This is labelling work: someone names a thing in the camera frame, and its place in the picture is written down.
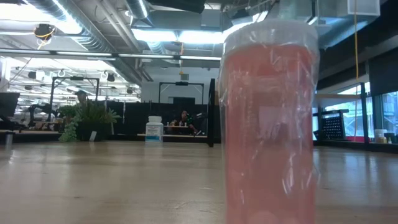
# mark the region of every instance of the label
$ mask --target label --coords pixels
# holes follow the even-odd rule
[[[90,140],[89,140],[89,141],[94,141],[96,135],[97,135],[97,132],[96,132],[96,131],[93,131],[93,132],[91,133],[91,136],[90,136]]]
[[[147,125],[145,141],[162,142],[163,126],[161,125]]]

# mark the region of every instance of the plastic wrap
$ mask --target plastic wrap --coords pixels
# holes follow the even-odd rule
[[[316,30],[248,25],[224,43],[219,93],[227,224],[313,224],[312,100]]]

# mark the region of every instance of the green plant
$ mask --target green plant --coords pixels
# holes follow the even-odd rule
[[[106,111],[104,105],[97,105],[92,101],[87,101],[86,105],[74,106],[74,111],[75,116],[69,124],[65,125],[64,133],[60,137],[62,142],[77,140],[76,129],[79,122],[109,124],[115,123],[116,119],[120,118],[113,110]]]
[[[76,109],[77,106],[71,106],[71,105],[66,105],[66,106],[61,106],[58,111],[60,112],[61,116],[64,117],[74,117],[76,115]]]
[[[69,124],[65,125],[64,132],[60,137],[61,142],[72,142],[77,140],[76,128],[80,122],[80,117],[75,116],[71,119]]]
[[[79,107],[76,110],[81,122],[85,123],[100,123],[109,124],[115,123],[117,118],[120,118],[113,110],[106,111],[104,105],[97,105],[91,101],[87,101],[86,105]]]

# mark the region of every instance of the fluorescent light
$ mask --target fluorescent light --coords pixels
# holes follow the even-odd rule
[[[230,27],[229,29],[224,30],[223,32],[223,42],[226,40],[226,38],[231,35],[233,32],[237,31],[238,29],[245,27],[247,25],[252,24],[252,22],[244,22],[241,24],[237,24],[235,26]]]
[[[206,56],[184,56],[181,55],[182,60],[209,60],[209,61],[221,61],[221,57],[206,57]]]
[[[310,20],[310,22],[308,22],[308,24],[309,24],[309,25],[312,25],[312,24],[314,24],[317,20],[318,20],[318,16],[315,16],[314,18],[312,18],[312,19]]]
[[[220,3],[205,3],[205,9],[221,10]]]
[[[149,54],[119,54],[120,57],[173,59],[173,55],[149,55]]]
[[[87,56],[87,57],[112,57],[110,53],[95,53],[95,52],[57,52],[59,55],[72,55],[72,56]]]
[[[46,14],[35,8],[33,5],[24,1],[25,4],[1,4],[0,19],[12,21],[36,22],[38,24],[52,24],[57,26],[66,34],[79,34],[82,31],[80,25],[72,18],[72,16],[63,8],[58,1],[53,0],[62,12],[66,15],[66,20],[58,21],[50,14]]]
[[[87,96],[88,99],[90,100],[95,100],[95,96]],[[137,98],[136,96],[98,96],[98,100],[134,100],[134,101],[140,101],[139,98]]]
[[[44,98],[50,98],[51,94],[47,93],[20,93],[21,96],[40,96]],[[61,96],[61,97],[77,97],[73,94],[54,94],[54,96]]]
[[[71,90],[71,91],[75,91],[75,92],[81,90],[81,91],[84,91],[84,92],[86,92],[86,93],[88,93],[88,94],[90,94],[90,95],[94,95],[93,93],[91,93],[91,92],[89,92],[89,91],[82,90],[81,88],[77,88],[77,87],[74,87],[74,86],[68,86],[67,89],[69,89],[69,90]]]
[[[79,86],[79,88],[97,88],[97,86]],[[100,86],[99,87],[100,89],[113,89],[113,88],[116,88],[116,87],[113,87],[113,86]]]
[[[220,44],[224,39],[221,32],[183,31],[178,41],[188,44]]]
[[[268,11],[257,13],[253,16],[253,22],[262,22],[268,15]]]
[[[1,49],[0,53],[10,53],[10,54],[40,54],[49,55],[48,50],[22,50],[22,49]]]
[[[148,16],[147,8],[143,0],[138,0],[139,6],[141,7],[141,12],[144,13],[143,17],[146,18]]]
[[[137,40],[146,42],[171,42],[177,41],[177,36],[171,30],[140,30],[133,29],[132,32]]]
[[[116,58],[100,58],[100,57],[88,57],[88,60],[105,60],[105,61],[115,61]]]

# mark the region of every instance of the white bottle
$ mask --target white bottle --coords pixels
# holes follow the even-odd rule
[[[149,116],[149,122],[146,125],[145,142],[163,142],[163,124],[162,117]]]

